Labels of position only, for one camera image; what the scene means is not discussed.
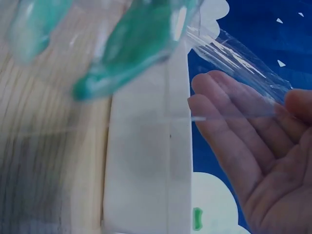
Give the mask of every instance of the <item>palm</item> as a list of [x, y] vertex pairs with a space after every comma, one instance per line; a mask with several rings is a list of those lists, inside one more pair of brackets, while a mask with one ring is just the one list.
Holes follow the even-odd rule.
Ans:
[[277, 104], [275, 117], [245, 118], [272, 104], [221, 72], [197, 76], [192, 87], [193, 115], [211, 117], [196, 124], [254, 233], [312, 232], [312, 128]]

